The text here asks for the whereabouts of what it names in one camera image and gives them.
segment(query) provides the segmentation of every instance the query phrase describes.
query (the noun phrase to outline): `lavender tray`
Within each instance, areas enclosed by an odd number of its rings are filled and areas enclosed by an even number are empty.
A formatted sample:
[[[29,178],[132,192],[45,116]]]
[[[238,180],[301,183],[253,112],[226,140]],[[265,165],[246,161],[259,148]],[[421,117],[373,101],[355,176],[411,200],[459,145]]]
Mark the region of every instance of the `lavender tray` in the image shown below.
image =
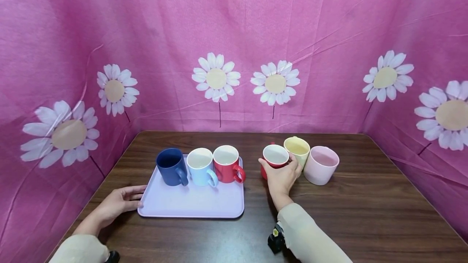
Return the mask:
[[[158,167],[154,169],[148,187],[141,198],[144,217],[237,218],[244,212],[244,186],[233,182],[218,187],[195,186],[187,169],[187,186],[167,186]]]

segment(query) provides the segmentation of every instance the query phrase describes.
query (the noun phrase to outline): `red mug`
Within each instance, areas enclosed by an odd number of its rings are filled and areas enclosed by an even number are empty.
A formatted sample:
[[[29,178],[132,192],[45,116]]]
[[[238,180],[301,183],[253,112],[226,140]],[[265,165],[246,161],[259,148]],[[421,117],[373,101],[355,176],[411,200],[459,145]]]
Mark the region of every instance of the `red mug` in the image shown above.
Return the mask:
[[[274,144],[273,142],[265,146],[263,150],[263,158],[272,168],[283,168],[289,162],[289,153],[283,146]],[[262,177],[267,180],[265,169],[260,165]]]
[[[235,147],[222,145],[213,152],[213,162],[219,182],[243,183],[245,181],[245,172],[239,166],[239,152]]]

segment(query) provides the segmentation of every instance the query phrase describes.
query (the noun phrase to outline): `daisy print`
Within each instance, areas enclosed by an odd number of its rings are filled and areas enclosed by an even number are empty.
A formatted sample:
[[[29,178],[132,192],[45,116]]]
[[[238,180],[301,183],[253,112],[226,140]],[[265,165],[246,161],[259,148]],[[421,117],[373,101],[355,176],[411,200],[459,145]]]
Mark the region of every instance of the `daisy print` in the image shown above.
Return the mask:
[[[138,83],[132,78],[132,73],[125,69],[122,72],[117,64],[104,66],[104,72],[98,71],[97,84],[101,88],[98,93],[101,98],[101,107],[106,107],[107,114],[116,116],[123,114],[124,107],[131,107],[136,102],[140,92],[133,88]]]
[[[292,88],[301,81],[297,76],[298,69],[293,69],[291,62],[280,60],[278,66],[270,62],[261,66],[262,72],[254,72],[250,82],[256,87],[253,93],[262,94],[260,102],[267,102],[269,106],[274,104],[284,104],[289,102],[296,95],[296,90]]]
[[[377,98],[379,102],[385,102],[387,97],[394,100],[397,91],[406,93],[407,87],[413,85],[413,79],[407,74],[413,71],[414,66],[403,64],[405,58],[406,54],[395,55],[393,50],[379,57],[377,67],[372,67],[369,74],[364,76],[367,85],[362,92],[367,93],[367,101],[372,102]]]
[[[62,159],[62,165],[68,167],[76,160],[86,160],[89,150],[98,148],[95,139],[99,131],[94,128],[98,118],[93,108],[85,110],[83,101],[73,111],[67,102],[60,101],[53,109],[39,107],[35,113],[40,122],[24,125],[23,132],[37,138],[21,146],[26,152],[22,161],[41,160],[39,167],[48,168]]]
[[[200,67],[193,69],[192,79],[197,84],[198,91],[204,91],[204,97],[218,103],[219,100],[227,101],[228,95],[234,95],[234,86],[239,85],[241,74],[233,71],[234,62],[224,63],[224,55],[208,53],[206,59],[198,59]]]
[[[425,118],[416,124],[424,131],[424,138],[438,143],[443,149],[463,150],[468,146],[468,81],[461,84],[454,80],[445,91],[430,88],[419,100],[424,105],[416,108],[415,114]]]

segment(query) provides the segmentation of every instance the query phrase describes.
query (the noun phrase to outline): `sleeve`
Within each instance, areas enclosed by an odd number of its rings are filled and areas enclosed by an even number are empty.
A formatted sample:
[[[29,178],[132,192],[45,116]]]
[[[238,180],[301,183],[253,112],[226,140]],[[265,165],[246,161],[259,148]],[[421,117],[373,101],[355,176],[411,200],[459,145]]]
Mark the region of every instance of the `sleeve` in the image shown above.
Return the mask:
[[[283,229],[286,247],[301,262],[352,263],[300,205],[292,203],[281,209],[278,224]]]
[[[109,250],[93,235],[72,235],[55,252],[49,263],[104,263]]]

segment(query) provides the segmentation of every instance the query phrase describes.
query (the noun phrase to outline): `light blue mug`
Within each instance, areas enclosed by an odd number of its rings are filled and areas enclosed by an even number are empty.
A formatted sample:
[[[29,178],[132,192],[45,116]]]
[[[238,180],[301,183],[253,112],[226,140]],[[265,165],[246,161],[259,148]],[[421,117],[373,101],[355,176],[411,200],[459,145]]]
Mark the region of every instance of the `light blue mug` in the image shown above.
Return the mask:
[[[213,153],[209,149],[192,150],[187,156],[188,171],[197,186],[218,186],[218,177],[213,165]]]

